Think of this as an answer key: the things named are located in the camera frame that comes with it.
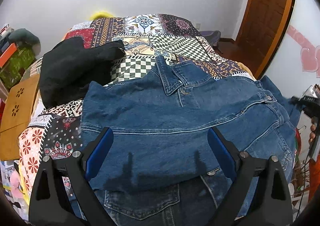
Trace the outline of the person's right hand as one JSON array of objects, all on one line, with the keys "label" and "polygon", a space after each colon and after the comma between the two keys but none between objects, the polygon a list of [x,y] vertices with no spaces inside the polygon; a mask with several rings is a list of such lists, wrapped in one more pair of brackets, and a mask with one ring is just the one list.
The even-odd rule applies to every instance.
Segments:
[{"label": "person's right hand", "polygon": [[317,127],[317,119],[314,117],[311,119],[311,127],[310,127],[310,130],[311,130],[311,133],[310,133],[310,136],[309,136],[309,144],[311,145],[311,143],[313,142],[314,138],[315,138],[315,130],[316,130],[316,127]]}]

